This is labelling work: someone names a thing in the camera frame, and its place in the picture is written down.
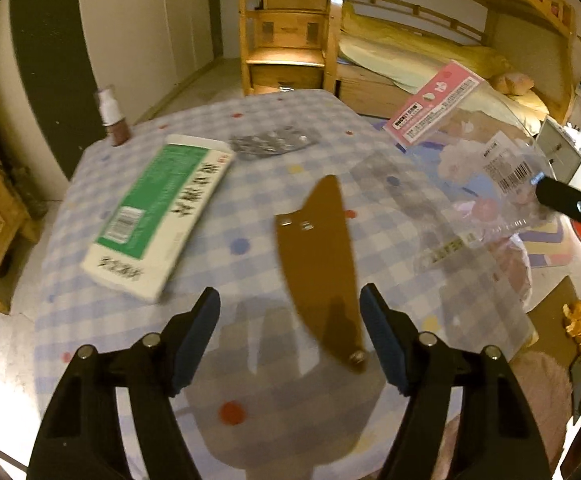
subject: wooden stair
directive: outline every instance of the wooden stair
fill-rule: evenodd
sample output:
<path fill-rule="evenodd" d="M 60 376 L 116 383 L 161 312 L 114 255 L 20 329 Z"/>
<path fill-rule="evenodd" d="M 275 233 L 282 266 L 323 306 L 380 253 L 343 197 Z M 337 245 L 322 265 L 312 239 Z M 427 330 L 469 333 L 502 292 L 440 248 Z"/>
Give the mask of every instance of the wooden stair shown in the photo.
<path fill-rule="evenodd" d="M 334 91 L 342 0 L 239 0 L 245 95 Z"/>

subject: bottle with brown liquid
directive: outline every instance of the bottle with brown liquid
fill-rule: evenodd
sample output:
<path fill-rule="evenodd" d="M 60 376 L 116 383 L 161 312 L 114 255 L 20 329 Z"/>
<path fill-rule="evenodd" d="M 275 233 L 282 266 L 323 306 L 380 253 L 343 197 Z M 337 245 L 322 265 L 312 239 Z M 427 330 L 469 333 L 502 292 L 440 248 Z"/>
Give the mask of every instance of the bottle with brown liquid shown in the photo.
<path fill-rule="evenodd" d="M 110 137 L 110 143 L 113 146 L 121 146 L 130 138 L 130 128 L 120 109 L 120 104 L 115 99 L 114 88 L 108 86 L 99 90 L 97 92 L 97 101 L 102 123 Z"/>

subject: checkered tablecloth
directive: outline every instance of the checkered tablecloth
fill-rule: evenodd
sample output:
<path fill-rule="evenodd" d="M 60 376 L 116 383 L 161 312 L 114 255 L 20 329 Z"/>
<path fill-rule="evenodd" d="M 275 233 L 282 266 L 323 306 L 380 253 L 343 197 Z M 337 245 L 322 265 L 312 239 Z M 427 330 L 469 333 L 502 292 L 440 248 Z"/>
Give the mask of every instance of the checkered tablecloth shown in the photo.
<path fill-rule="evenodd" d="M 227 140 L 287 124 L 315 128 L 319 144 L 235 160 L 159 304 L 97 285 L 80 269 L 88 244 L 167 134 Z M 489 251 L 462 249 L 441 265 L 417 270 L 426 235 L 417 216 L 372 199 L 351 173 L 378 150 L 402 180 L 419 182 L 427 203 L 448 205 L 387 134 L 319 90 L 193 108 L 135 127 L 123 146 L 106 140 L 90 146 L 43 263 L 34 353 L 40 409 L 80 345 L 94 344 L 100 352 L 126 348 L 189 310 L 209 285 L 221 294 L 221 317 L 192 384 L 172 401 L 202 477 L 353 480 L 380 468 L 407 399 L 385 383 L 374 353 L 364 374 L 352 374 L 304 329 L 280 272 L 275 215 L 300 208 L 321 177 L 336 174 L 345 207 L 356 213 L 348 222 L 358 289 L 374 282 L 388 304 L 410 314 L 421 330 L 434 330 L 458 348 L 496 344 L 511 357 L 531 327 L 520 294 Z M 366 347 L 372 348 L 367 335 Z M 230 401 L 246 411 L 236 426 L 218 415 Z M 454 397 L 451 414 L 458 411 Z M 131 471 L 141 478 L 145 471 L 124 392 L 120 420 Z"/>

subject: silver bolt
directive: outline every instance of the silver bolt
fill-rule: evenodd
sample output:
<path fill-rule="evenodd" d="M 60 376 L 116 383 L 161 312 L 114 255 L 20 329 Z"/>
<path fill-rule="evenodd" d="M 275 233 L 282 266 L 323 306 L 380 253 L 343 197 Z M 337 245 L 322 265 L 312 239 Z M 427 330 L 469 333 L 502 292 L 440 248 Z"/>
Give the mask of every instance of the silver bolt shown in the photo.
<path fill-rule="evenodd" d="M 349 359 L 356 365 L 361 364 L 366 360 L 366 352 L 363 350 L 357 350 L 350 355 Z"/>
<path fill-rule="evenodd" d="M 77 357 L 80 359 L 88 359 L 93 355 L 94 346 L 93 345 L 83 345 L 77 349 Z"/>
<path fill-rule="evenodd" d="M 486 355 L 494 361 L 501 357 L 501 350 L 499 350 L 495 345 L 488 345 L 484 351 L 486 352 Z"/>
<path fill-rule="evenodd" d="M 419 342 L 424 346 L 435 346 L 437 344 L 437 336 L 432 332 L 421 332 L 419 334 Z"/>
<path fill-rule="evenodd" d="M 157 346 L 161 340 L 162 338 L 157 332 L 151 332 L 141 338 L 141 342 L 146 348 Z"/>

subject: stair step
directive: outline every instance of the stair step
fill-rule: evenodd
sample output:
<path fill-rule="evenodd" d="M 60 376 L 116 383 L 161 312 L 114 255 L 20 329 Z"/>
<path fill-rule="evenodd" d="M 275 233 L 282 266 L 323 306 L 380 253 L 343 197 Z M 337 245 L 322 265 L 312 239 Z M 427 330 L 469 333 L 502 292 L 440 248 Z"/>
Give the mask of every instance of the stair step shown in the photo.
<path fill-rule="evenodd" d="M 257 48 L 246 59 L 248 64 L 324 66 L 321 50 L 312 48 Z"/>

